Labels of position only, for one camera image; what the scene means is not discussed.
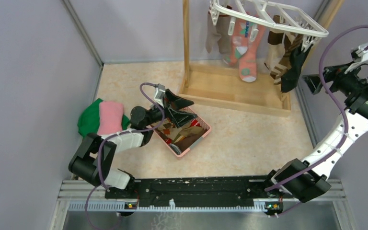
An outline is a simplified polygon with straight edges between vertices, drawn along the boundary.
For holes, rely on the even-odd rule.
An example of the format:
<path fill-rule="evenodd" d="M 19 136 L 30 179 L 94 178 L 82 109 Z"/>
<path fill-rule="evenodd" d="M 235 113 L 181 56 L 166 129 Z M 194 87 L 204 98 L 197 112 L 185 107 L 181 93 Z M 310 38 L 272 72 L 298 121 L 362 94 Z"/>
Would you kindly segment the black sock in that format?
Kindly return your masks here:
<path fill-rule="evenodd" d="M 303 52 L 302 45 L 291 52 L 289 61 L 290 68 L 281 77 L 281 92 L 287 93 L 297 87 L 301 75 L 302 66 L 312 48 L 312 45 Z"/>

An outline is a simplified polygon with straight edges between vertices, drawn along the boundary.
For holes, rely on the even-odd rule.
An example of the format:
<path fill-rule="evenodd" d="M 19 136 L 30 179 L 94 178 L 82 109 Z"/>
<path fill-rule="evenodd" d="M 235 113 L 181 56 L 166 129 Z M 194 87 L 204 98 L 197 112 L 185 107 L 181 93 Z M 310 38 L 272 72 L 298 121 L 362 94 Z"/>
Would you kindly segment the white clip hanger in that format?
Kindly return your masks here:
<path fill-rule="evenodd" d="M 218 0 L 211 0 L 209 13 L 213 25 L 217 24 L 221 14 L 228 15 L 230 17 L 228 35 L 232 36 L 234 34 L 237 19 L 252 23 L 253 25 L 250 29 L 252 34 L 248 36 L 251 42 L 255 41 L 257 37 L 257 33 L 259 32 L 257 28 L 258 25 L 283 32 L 301 34 L 303 35 L 302 52 L 306 52 L 308 48 L 316 44 L 319 39 L 325 38 L 329 34 L 323 26 L 298 7 L 268 0 L 252 0 L 250 2 L 255 8 L 257 16 L 252 16 L 247 13 L 244 8 L 243 0 L 236 0 L 234 2 L 236 5 L 236 9 L 234 10 L 227 8 L 227 4 L 229 3 L 228 0 L 225 0 L 223 4 Z M 285 23 L 276 23 L 267 13 L 267 7 L 275 8 L 280 18 L 285 20 Z"/>

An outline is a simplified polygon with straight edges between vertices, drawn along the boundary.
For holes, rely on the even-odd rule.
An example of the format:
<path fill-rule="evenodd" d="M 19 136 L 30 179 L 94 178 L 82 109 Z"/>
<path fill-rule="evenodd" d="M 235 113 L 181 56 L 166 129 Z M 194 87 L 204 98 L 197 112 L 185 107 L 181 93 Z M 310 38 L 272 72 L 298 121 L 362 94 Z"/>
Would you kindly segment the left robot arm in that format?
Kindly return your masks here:
<path fill-rule="evenodd" d="M 155 93 L 152 107 L 136 106 L 131 110 L 131 126 L 110 135 L 89 133 L 82 141 L 68 165 L 68 170 L 93 186 L 116 188 L 123 198 L 134 193 L 133 176 L 123 170 L 112 170 L 117 153 L 143 147 L 149 143 L 154 128 L 168 120 L 176 127 L 183 127 L 197 118 L 197 114 L 184 111 L 194 102 L 175 95 L 169 89 Z"/>

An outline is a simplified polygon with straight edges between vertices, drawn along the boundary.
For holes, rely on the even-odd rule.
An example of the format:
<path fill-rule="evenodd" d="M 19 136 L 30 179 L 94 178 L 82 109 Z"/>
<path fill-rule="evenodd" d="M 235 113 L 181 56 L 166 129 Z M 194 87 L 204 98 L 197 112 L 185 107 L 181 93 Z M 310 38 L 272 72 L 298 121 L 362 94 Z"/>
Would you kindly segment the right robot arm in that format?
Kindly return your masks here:
<path fill-rule="evenodd" d="M 289 161 L 262 184 L 267 197 L 280 192 L 293 195 L 302 203 L 330 190 L 330 173 L 344 153 L 362 135 L 368 132 L 368 78 L 361 79 L 360 67 L 345 72 L 347 66 L 326 67 L 324 80 L 331 82 L 331 92 L 342 92 L 346 99 L 343 112 L 337 117 L 332 130 L 303 160 Z"/>

